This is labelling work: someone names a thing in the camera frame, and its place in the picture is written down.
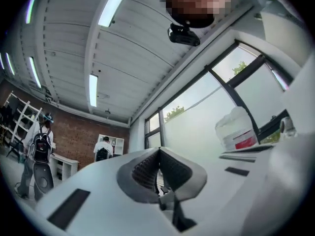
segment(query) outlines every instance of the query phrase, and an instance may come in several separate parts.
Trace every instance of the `black backpack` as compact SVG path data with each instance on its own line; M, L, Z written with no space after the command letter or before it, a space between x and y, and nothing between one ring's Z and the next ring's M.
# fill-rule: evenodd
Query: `black backpack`
M49 163L49 153L51 151L50 132L51 130L49 129L48 133L43 133L42 126L40 126L39 133L35 135L31 145L31 154L35 162Z
M96 152L96 162L101 161L101 160L105 160L108 158L111 158L112 155L109 153L108 150L101 148L98 152Z

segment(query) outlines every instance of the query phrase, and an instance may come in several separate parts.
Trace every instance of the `plastic container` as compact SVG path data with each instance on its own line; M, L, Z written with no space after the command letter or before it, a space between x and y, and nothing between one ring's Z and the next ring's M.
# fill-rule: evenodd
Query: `plastic container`
M216 124L216 133L227 151L258 145L252 121L246 110L235 107Z

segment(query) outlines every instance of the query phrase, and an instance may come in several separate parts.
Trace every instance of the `fluorescent light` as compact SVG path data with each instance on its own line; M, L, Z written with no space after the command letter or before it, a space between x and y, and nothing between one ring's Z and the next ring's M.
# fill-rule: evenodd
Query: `fluorescent light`
M11 64L11 60L10 60L9 54L8 53L5 53L5 54L6 54L6 59L8 60L11 72L12 72L13 75L15 75L14 70L13 70L13 66Z
M97 96L97 79L98 77L90 74L89 78L89 93L90 93L90 105L96 107L96 96Z
M109 27L121 2L122 0L108 0L99 18L98 24L101 26Z
M2 69L4 70L4 65L3 65L3 62L2 62L1 53L0 53L0 61L1 61L1 66L2 66Z
M34 5L34 1L35 0L30 0L29 1L29 6L28 6L28 10L26 11L26 18L25 18L25 22L27 24L29 24L31 22L31 14L32 14L32 9L33 9L33 5Z
M33 71L33 75L35 77L35 81L36 81L38 87L41 88L41 84L39 82L39 79L38 79L38 76L36 73L36 69L35 69L34 59L32 57L29 57L29 59L30 59L30 64L31 64L31 70Z

